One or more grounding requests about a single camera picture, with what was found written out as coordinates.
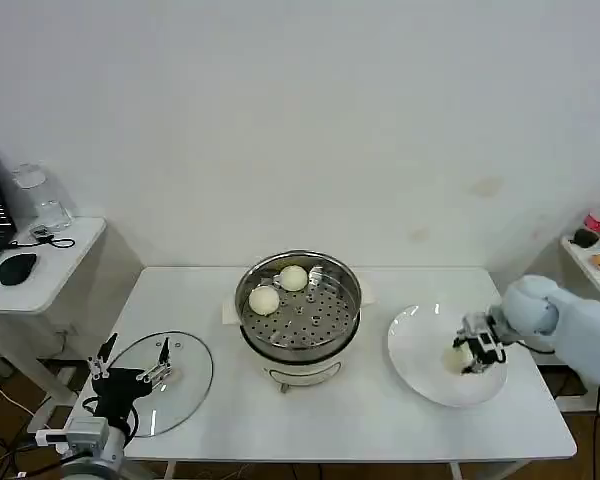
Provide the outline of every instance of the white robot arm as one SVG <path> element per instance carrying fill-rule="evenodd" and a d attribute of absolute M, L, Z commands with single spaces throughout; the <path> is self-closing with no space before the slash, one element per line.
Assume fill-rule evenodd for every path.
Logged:
<path fill-rule="evenodd" d="M 600 385 L 600 302 L 545 277 L 522 277 L 507 288 L 500 306 L 465 317 L 454 346 L 469 344 L 473 363 L 465 372 L 480 373 L 504 357 L 504 346 L 524 337 L 543 340 L 556 357 Z"/>

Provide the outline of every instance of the white plate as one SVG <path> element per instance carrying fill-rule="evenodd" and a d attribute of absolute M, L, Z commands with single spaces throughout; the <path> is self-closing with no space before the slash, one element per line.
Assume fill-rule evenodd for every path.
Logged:
<path fill-rule="evenodd" d="M 507 365 L 496 364 L 481 374 L 459 375 L 443 364 L 466 312 L 440 304 L 414 305 L 389 327 L 389 356 L 398 374 L 415 391 L 449 407 L 477 405 L 496 396 L 507 380 Z"/>

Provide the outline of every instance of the white wall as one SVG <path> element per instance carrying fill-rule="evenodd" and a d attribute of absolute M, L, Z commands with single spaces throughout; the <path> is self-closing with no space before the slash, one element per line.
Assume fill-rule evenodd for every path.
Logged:
<path fill-rule="evenodd" d="M 600 200 L 600 1 L 2 1 L 0 158 L 146 264 L 506 283 Z"/>

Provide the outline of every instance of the robotic arm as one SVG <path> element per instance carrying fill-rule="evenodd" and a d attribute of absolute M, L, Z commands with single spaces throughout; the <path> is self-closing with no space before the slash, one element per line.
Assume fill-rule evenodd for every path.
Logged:
<path fill-rule="evenodd" d="M 169 361 L 169 338 L 164 341 L 156 364 L 147 369 L 110 368 L 109 355 L 117 334 L 102 345 L 96 358 L 89 358 L 91 384 L 97 397 L 93 417 L 74 417 L 60 430 L 39 430 L 38 446 L 64 446 L 66 453 L 60 461 L 62 476 L 69 480 L 115 480 L 120 478 L 124 447 L 138 428 L 134 413 L 133 430 L 127 419 L 135 412 L 133 402 L 149 395 L 172 374 Z M 31 476 L 21 474 L 19 478 Z"/>
<path fill-rule="evenodd" d="M 506 361 L 505 347 L 525 337 L 543 340 L 556 357 L 600 385 L 600 302 L 545 277 L 524 276 L 509 286 L 501 305 L 465 316 L 453 346 L 471 351 L 463 373 L 481 373 Z"/>

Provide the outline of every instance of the white shelf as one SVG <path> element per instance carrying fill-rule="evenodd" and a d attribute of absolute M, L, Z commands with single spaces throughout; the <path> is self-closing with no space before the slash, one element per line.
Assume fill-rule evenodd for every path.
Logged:
<path fill-rule="evenodd" d="M 561 243 L 598 292 L 600 292 L 600 271 L 589 261 L 592 255 L 600 254 L 600 240 L 589 248 L 581 248 L 571 243 L 568 237 L 563 237 Z"/>
<path fill-rule="evenodd" d="M 69 228 L 59 232 L 57 238 L 72 238 L 71 248 L 51 245 L 7 250 L 0 256 L 6 258 L 21 253 L 38 255 L 31 275 L 20 285 L 4 286 L 0 283 L 0 313 L 37 314 L 46 310 L 67 283 L 84 256 L 105 229 L 103 218 L 74 218 Z M 17 236 L 18 242 L 31 243 L 28 228 Z"/>

